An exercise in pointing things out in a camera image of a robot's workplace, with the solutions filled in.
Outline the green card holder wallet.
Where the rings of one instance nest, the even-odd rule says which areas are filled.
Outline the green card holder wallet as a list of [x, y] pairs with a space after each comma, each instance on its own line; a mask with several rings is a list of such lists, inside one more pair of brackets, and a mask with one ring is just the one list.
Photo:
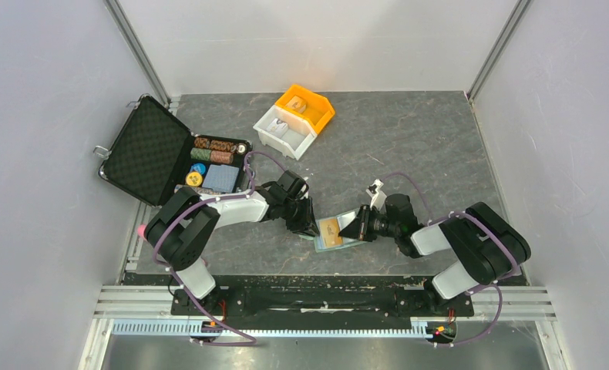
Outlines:
[[335, 217], [317, 220], [320, 234], [314, 238], [315, 251], [318, 253], [335, 251], [364, 244], [364, 241], [341, 237], [340, 231], [347, 227], [358, 215], [357, 210], [350, 210]]

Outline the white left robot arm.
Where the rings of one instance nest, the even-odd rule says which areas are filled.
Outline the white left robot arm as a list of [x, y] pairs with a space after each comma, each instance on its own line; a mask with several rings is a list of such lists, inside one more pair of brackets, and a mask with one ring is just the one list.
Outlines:
[[276, 181], [252, 185], [249, 190], [221, 196], [201, 195], [180, 188], [148, 224], [137, 233], [153, 246], [158, 264], [176, 275], [191, 293], [190, 303], [201, 314], [214, 312], [220, 303], [216, 282], [202, 258], [213, 232], [236, 224], [282, 219], [286, 228], [303, 237], [320, 234], [315, 222], [308, 184], [291, 170]]

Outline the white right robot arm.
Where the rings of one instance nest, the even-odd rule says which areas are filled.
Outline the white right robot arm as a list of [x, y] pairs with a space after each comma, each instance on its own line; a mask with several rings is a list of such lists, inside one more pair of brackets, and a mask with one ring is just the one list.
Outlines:
[[434, 315], [450, 309], [459, 294], [481, 291], [519, 274], [520, 265], [531, 257], [524, 237], [484, 202], [425, 226], [414, 214], [409, 196], [395, 193], [385, 198], [383, 208], [361, 206], [338, 235], [364, 242], [390, 237], [411, 258], [453, 251], [457, 261], [424, 285], [422, 302]]

